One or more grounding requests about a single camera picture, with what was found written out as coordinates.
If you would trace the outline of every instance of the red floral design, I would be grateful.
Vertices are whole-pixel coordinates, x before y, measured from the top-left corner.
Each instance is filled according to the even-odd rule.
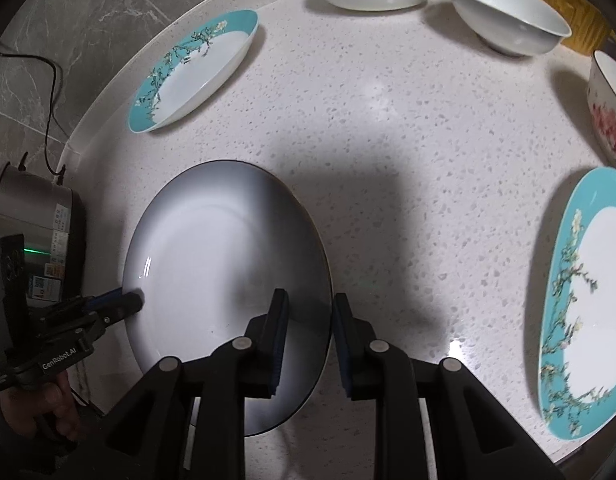
[[[606,138],[608,145],[616,153],[616,114],[606,105],[592,105],[592,118],[595,129]]]

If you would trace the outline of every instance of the floral pattern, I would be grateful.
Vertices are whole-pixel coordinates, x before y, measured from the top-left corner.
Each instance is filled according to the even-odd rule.
[[[584,226],[581,223],[581,210],[575,210],[570,225],[570,237],[562,249],[560,266],[556,279],[552,282],[552,301],[553,309],[548,330],[545,332],[541,346],[542,366],[540,369],[540,379],[542,388],[547,392],[550,402],[548,408],[542,409],[542,415],[547,423],[552,422],[556,417],[567,417],[568,431],[571,436],[576,437],[581,433],[581,414],[588,412],[596,403],[599,404],[610,396],[610,391],[606,388],[592,388],[586,393],[574,397],[568,387],[568,363],[556,365],[551,363],[549,358],[568,348],[572,339],[581,330],[582,322],[578,317],[573,323],[566,321],[566,314],[570,305],[577,301],[577,297],[570,288],[573,278],[581,278],[589,286],[590,293],[593,294],[597,288],[597,280],[593,279],[584,270],[584,264],[579,261],[577,252],[579,236],[583,232]],[[570,289],[566,297],[565,304],[560,306],[562,296],[566,290],[566,285]]]
[[[605,104],[592,105],[592,120],[595,130],[602,137],[608,150],[616,155],[616,113]]]
[[[201,52],[203,46],[207,46],[202,57],[205,57],[212,44],[211,39],[221,33],[228,26],[226,20],[222,20],[214,27],[205,27],[201,30],[193,32],[190,37],[182,43],[176,44],[163,57],[161,63],[158,63],[148,76],[150,78],[150,91],[139,97],[134,105],[142,106],[147,104],[147,115],[150,120],[153,120],[154,112],[159,108],[161,97],[159,89],[166,78],[172,73],[179,63],[188,63],[193,52]]]

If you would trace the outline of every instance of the oval plate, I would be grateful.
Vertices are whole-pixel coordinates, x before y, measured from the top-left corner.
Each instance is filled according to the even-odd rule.
[[[243,61],[258,25],[254,10],[235,10],[177,42],[139,87],[128,117],[131,131],[151,132],[203,103]]]
[[[555,436],[581,438],[616,413],[616,170],[587,173],[555,243],[540,340],[539,405]]]
[[[246,435],[288,419],[317,383],[330,338],[328,263],[308,213],[267,171],[232,160],[184,171],[144,211],[126,256],[123,290],[144,295],[126,320],[139,367],[211,354],[267,312],[277,287],[290,298],[280,383],[272,399],[246,399]]]

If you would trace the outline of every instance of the metal screw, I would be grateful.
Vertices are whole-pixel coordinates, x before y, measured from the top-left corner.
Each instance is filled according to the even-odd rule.
[[[443,360],[443,368],[449,372],[458,372],[461,370],[461,361],[459,361],[459,359],[455,359],[454,357],[448,357]]]
[[[159,370],[162,372],[171,372],[179,366],[179,360],[176,357],[164,357],[159,361]]]
[[[232,340],[232,346],[237,350],[247,350],[252,346],[252,339],[249,337],[237,337]]]
[[[373,352],[377,352],[381,354],[386,352],[390,348],[390,345],[386,343],[386,341],[382,341],[381,339],[375,339],[370,343],[370,349]]]

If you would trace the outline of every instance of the teal-rimmed plate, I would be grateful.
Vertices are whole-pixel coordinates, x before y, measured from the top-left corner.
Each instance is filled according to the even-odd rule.
[[[616,413],[616,170],[587,173],[555,243],[542,320],[539,405],[564,440]]]
[[[243,61],[258,25],[254,10],[234,10],[178,41],[139,87],[128,117],[131,131],[156,130],[203,103]]]

